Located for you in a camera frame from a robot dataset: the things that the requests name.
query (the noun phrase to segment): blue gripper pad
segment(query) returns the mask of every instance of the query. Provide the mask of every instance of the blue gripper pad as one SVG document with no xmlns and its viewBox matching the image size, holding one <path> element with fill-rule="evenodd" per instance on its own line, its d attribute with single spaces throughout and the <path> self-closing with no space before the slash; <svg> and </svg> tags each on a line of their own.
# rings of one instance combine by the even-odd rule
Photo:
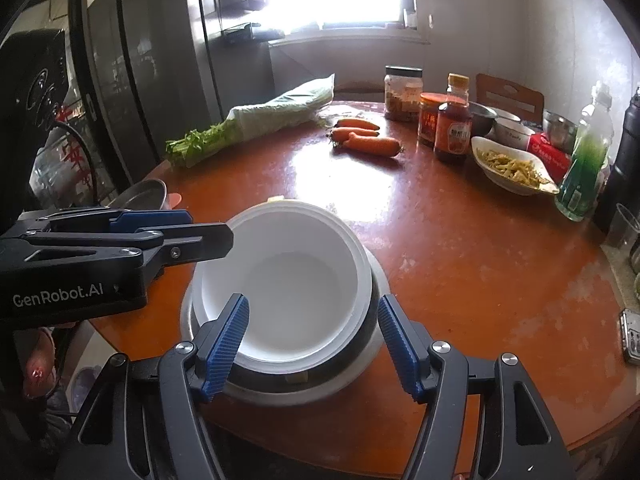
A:
<svg viewBox="0 0 640 480">
<path fill-rule="evenodd" d="M 162 227 L 165 225 L 193 224 L 193 218 L 185 209 L 171 211 L 124 211 L 112 220 L 112 233 L 135 233 L 142 227 Z"/>
<path fill-rule="evenodd" d="M 391 354 L 391 360 L 394 362 L 402 389 L 411 395 L 415 402 L 421 402 L 425 391 L 420 381 L 420 359 L 418 359 L 418 355 L 410 345 L 404 331 L 413 331 L 413 327 L 410 322 L 403 326 L 398 321 L 386 296 L 380 298 L 378 302 L 378 324 L 385 338 L 386 347 Z"/>
<path fill-rule="evenodd" d="M 249 301 L 241 296 L 207 356 L 207 374 L 200 389 L 205 402 L 222 391 L 248 325 Z"/>
</svg>

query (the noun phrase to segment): glass jar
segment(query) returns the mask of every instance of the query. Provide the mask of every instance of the glass jar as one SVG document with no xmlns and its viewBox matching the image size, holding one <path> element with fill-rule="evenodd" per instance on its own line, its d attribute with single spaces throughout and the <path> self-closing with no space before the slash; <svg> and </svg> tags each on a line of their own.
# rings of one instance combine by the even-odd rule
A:
<svg viewBox="0 0 640 480">
<path fill-rule="evenodd" d="M 418 139 L 427 146 L 433 147 L 436 140 L 436 124 L 438 123 L 438 107 L 447 101 L 445 94 L 420 94 L 420 120 L 418 121 Z"/>
<path fill-rule="evenodd" d="M 385 117 L 391 121 L 417 123 L 420 115 L 422 69 L 385 67 Z"/>
</svg>

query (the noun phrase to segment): dish soap bottle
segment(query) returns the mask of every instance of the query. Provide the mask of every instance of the dish soap bottle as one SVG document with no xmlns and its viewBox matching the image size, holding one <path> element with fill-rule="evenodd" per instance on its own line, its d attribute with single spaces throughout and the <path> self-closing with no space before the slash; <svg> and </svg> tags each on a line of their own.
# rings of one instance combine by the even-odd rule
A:
<svg viewBox="0 0 640 480">
<path fill-rule="evenodd" d="M 609 87 L 598 81 L 593 87 L 593 111 L 580 120 L 571 166 L 556 195 L 556 207 L 574 222 L 584 218 L 596 198 L 598 173 L 614 133 L 611 102 Z"/>
</svg>

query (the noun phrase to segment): shredded food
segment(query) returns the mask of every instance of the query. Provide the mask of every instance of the shredded food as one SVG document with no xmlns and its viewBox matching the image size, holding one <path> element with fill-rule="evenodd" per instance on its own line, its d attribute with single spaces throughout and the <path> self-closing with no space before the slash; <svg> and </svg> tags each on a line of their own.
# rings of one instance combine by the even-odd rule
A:
<svg viewBox="0 0 640 480">
<path fill-rule="evenodd" d="M 494 152 L 494 150 L 488 150 L 486 152 L 476 150 L 476 153 L 478 158 L 489 168 L 514 182 L 535 189 L 539 188 L 542 184 L 551 183 L 550 180 L 540 176 L 533 167 L 533 162 L 530 160 L 516 160 L 504 153 Z"/>
</svg>

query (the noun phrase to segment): red box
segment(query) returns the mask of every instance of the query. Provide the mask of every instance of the red box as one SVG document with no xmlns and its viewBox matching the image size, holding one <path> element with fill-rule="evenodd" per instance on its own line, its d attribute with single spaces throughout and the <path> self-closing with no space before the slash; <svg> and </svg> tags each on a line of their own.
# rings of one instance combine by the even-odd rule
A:
<svg viewBox="0 0 640 480">
<path fill-rule="evenodd" d="M 552 146 L 543 134 L 533 134 L 529 137 L 527 151 L 542 160 L 556 184 L 562 180 L 571 167 L 571 157 Z"/>
</svg>

